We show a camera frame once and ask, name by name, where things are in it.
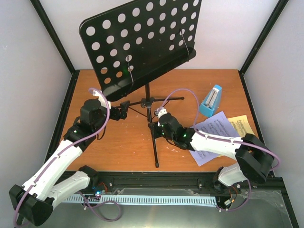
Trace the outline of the black music stand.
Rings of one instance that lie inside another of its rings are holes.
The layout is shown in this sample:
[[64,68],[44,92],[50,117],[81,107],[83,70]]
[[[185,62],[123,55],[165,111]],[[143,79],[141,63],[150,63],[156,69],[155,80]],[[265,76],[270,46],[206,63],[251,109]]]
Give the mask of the black music stand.
[[[145,88],[195,57],[200,6],[199,0],[134,0],[80,24],[79,35],[108,101]],[[152,123],[157,98],[145,98],[138,104]]]

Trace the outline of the blue metronome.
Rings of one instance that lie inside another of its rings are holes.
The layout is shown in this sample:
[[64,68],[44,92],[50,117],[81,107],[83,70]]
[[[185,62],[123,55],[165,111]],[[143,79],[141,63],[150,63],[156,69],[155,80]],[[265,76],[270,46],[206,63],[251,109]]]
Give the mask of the blue metronome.
[[208,93],[208,95],[200,104],[199,112],[206,117],[213,116],[219,108],[221,96],[222,96],[222,87],[219,85],[214,85],[213,88]]

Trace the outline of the white sheet music page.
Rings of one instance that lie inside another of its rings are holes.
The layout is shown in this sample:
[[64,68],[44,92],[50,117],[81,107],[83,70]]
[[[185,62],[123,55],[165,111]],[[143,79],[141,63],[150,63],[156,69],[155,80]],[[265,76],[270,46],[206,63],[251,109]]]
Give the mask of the white sheet music page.
[[[196,128],[200,131],[219,136],[240,136],[230,124],[223,111],[215,114],[201,123],[196,124]],[[202,166],[214,158],[219,157],[219,154],[208,151],[190,151],[190,153],[198,166]]]

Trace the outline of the yellow sheet music page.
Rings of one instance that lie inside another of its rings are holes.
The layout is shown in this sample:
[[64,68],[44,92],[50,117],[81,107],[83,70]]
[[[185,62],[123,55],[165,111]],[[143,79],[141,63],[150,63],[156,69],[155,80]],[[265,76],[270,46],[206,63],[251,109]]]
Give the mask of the yellow sheet music page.
[[228,118],[228,121],[237,131],[240,137],[245,137],[247,133],[254,134],[246,115]]

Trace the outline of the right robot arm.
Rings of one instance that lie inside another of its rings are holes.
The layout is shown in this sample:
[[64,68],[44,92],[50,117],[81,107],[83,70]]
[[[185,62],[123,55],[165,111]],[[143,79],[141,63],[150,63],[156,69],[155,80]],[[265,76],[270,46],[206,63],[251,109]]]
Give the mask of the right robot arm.
[[183,127],[170,113],[160,114],[149,128],[155,137],[162,137],[180,149],[212,152],[235,160],[235,164],[220,167],[214,175],[212,185],[217,192],[243,181],[264,184],[275,160],[269,149],[250,133],[244,137],[209,134]]

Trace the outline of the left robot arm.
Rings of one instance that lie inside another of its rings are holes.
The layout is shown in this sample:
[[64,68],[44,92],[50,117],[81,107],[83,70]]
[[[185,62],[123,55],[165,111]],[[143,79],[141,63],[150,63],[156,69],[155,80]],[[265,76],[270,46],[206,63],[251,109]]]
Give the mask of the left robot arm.
[[88,166],[79,168],[71,177],[58,183],[67,167],[98,138],[108,120],[119,120],[120,110],[103,98],[84,102],[77,117],[56,151],[22,186],[14,185],[9,197],[14,208],[14,225],[22,216],[35,226],[46,222],[53,210],[78,191],[98,188],[97,171]]

